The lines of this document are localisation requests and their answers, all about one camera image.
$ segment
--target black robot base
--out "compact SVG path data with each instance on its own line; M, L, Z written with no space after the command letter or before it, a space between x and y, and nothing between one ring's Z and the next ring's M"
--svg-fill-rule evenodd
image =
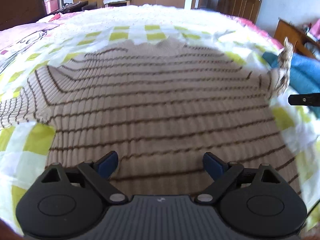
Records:
M194 201L188 195L128 199L108 182L117 165L113 151L75 168L64 169L59 163L48 167L17 205L25 237L297 240L306 219L303 201L266 163L249 169L205 153L204 169L214 182Z

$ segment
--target blue cloth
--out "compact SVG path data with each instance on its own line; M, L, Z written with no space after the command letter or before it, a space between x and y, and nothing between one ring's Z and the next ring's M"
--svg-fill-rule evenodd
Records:
M278 67L278 56L265 52L262 56L271 66ZM291 62L290 86L299 94L320 93L320 62L294 53ZM320 118L320 107L310 107Z

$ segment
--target beige knit blanket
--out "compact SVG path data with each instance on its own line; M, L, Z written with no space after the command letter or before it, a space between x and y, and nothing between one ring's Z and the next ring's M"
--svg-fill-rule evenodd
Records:
M128 195L200 192L212 183L207 151L246 167L270 163L298 192L294 156L268 107L281 78L281 69L255 73L176 40L127 41L36 70L18 98L0 104L0 123L54 126L48 165L115 150L111 182Z

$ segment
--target bed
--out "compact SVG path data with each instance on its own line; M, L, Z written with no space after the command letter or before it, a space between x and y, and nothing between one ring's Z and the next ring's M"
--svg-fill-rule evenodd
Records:
M270 68L263 54L279 54L282 49L279 42L248 21L202 10L143 5L52 17L39 22L51 21L58 27L32 39L31 46L16 49L2 60L2 102L14 102L22 93L28 76L42 66L58 67L79 55L126 40L135 44L157 44L171 37L190 46L217 48L244 68L261 71ZM319 121L307 107L288 104L288 96L293 93L296 92L289 88L285 94L274 98L270 109L286 146L295 156L291 162L299 172L299 176L295 175L288 182L300 185L298 194L310 210L320 198ZM57 161L48 157L55 134L54 127L36 122L1 130L0 184L5 190L0 192L0 214L17 232L21 233L14 215L17 202L44 168ZM70 166L68 158L63 159L62 164ZM315 208L308 217L308 229L320 221L319 213L319 208Z

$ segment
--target green and white checkered quilt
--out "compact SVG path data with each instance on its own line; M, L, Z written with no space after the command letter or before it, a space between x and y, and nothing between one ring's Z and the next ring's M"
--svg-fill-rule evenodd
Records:
M100 31L70 33L65 39L42 39L14 60L0 74L0 99L8 100L19 95L27 77L44 65L59 66L80 53L95 52L108 44L132 40L158 43L168 37L190 45L216 47L230 58L248 68L265 71L267 62L261 57L265 51L277 49L256 33L238 30L212 32L175 25L121 25ZM289 106L285 95L273 99L271 109L289 149L296 155L300 174L302 198L310 209L320 197L320 140L317 139L317 120L307 107ZM4 129L0 133L0 216L16 231L15 207L45 167L54 129L42 124L23 123ZM308 227L320 221L320 209L308 218Z

